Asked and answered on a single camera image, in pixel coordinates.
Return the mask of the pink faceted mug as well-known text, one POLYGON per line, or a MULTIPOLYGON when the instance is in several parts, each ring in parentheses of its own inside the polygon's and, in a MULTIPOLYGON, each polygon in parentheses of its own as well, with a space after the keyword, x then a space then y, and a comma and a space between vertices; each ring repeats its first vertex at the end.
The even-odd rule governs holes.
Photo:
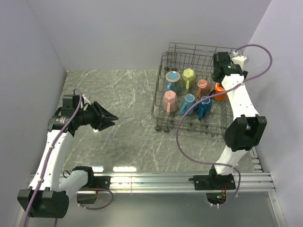
POLYGON ((172 91, 166 91, 163 97, 163 108, 166 111, 167 115, 175 112, 178 107, 178 97, 177 94, 172 91))

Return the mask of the yellow faceted mug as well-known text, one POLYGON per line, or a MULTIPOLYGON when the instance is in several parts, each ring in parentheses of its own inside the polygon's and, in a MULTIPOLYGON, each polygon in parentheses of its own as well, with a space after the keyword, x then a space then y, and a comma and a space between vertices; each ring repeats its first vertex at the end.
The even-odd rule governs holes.
POLYGON ((185 69, 182 73, 182 86, 188 91, 193 84, 195 83, 196 80, 196 73, 193 69, 188 68, 185 69))

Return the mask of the light blue floral mug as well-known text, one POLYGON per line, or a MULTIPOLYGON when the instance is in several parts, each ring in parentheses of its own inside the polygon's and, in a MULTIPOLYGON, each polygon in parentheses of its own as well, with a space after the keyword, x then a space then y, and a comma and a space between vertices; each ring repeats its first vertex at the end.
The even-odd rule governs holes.
POLYGON ((179 114, 184 115, 186 111, 189 110, 195 103, 196 103, 195 96, 192 94, 187 94, 183 100, 179 114))

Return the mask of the orange mug black handle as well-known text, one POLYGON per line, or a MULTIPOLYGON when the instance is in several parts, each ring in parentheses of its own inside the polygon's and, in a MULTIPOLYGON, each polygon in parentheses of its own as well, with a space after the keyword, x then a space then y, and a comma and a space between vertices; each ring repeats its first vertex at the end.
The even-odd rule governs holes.
POLYGON ((225 101, 228 99, 228 95, 223 94, 223 92, 225 92, 225 89, 222 87, 222 85, 218 82, 215 82, 214 89, 209 93, 209 96, 218 94, 218 96, 213 97, 213 99, 216 101, 225 101))

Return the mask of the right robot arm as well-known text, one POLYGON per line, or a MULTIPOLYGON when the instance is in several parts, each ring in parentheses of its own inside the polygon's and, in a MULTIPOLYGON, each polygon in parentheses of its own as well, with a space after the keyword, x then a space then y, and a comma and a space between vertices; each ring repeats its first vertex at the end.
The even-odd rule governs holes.
POLYGON ((218 52, 213 55, 213 66, 213 80, 227 92, 233 115, 233 122, 224 135, 226 146, 209 171, 209 185, 219 189, 224 184, 234 183, 233 168, 259 144, 267 120, 251 102, 244 84, 247 72, 242 70, 242 64, 233 63, 228 52, 218 52))

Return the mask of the aluminium mounting rail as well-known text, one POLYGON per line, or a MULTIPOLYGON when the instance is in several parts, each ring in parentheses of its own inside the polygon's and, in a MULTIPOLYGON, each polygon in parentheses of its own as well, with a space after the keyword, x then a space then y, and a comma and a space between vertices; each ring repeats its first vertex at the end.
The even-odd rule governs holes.
MULTIPOLYGON (((114 172, 94 174, 94 176, 106 175, 111 177, 109 190, 114 193, 187 193, 221 191, 196 191, 194 189, 194 183, 188 179, 194 175, 208 175, 206 173, 114 172)), ((235 180, 236 189, 240 192, 274 192, 276 190, 269 173, 252 172, 233 174, 233 178, 235 180)))

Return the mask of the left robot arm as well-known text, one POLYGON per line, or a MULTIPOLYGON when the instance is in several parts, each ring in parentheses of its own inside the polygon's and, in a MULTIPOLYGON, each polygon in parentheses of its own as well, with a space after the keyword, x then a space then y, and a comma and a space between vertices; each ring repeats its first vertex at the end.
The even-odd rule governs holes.
POLYGON ((76 130, 90 125, 102 131, 115 125, 118 117, 98 102, 82 95, 64 95, 62 106, 48 121, 47 141, 38 170, 25 190, 18 192, 18 202, 31 218, 63 218, 70 200, 80 190, 108 191, 110 177, 98 179, 90 166, 76 166, 64 180, 60 175, 67 149, 76 130))

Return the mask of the blue mug orange interior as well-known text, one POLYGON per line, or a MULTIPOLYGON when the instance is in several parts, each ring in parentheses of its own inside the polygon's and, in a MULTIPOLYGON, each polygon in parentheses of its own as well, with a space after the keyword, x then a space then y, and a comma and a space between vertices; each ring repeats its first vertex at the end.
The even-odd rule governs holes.
POLYGON ((165 75, 167 81, 166 90, 178 92, 180 89, 180 79, 181 75, 177 71, 170 71, 165 75))

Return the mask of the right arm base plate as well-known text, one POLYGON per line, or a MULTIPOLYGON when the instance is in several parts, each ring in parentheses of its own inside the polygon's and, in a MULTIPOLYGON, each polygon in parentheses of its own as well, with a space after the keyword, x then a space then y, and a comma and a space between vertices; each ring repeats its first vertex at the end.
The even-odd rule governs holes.
POLYGON ((201 190, 235 190, 235 180, 232 175, 194 175, 188 179, 194 183, 194 189, 196 191, 201 190))

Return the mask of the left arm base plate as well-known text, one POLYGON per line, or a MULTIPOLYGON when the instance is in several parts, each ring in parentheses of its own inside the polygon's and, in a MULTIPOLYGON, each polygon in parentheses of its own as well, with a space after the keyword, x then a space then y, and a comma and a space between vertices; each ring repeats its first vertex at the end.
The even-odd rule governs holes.
POLYGON ((83 191, 85 189, 96 189, 96 188, 109 190, 110 182, 111 182, 111 177, 107 175, 89 177, 88 183, 80 187, 80 190, 83 191))

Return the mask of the salmon floral mug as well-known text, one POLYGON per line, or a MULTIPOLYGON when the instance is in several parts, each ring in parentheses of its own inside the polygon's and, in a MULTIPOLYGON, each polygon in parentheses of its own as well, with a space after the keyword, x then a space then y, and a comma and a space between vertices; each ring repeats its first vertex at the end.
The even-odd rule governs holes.
POLYGON ((198 92, 196 97, 201 98, 202 95, 210 93, 210 83, 205 79, 200 79, 197 83, 198 92))

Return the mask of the dark blue mug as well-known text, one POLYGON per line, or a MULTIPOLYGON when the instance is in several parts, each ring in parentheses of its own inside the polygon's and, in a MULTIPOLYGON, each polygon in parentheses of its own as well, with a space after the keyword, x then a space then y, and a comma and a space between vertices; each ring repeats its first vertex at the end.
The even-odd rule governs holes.
POLYGON ((196 106, 196 114, 198 116, 198 120, 208 117, 210 115, 212 108, 212 100, 210 98, 206 98, 203 102, 199 103, 196 106))

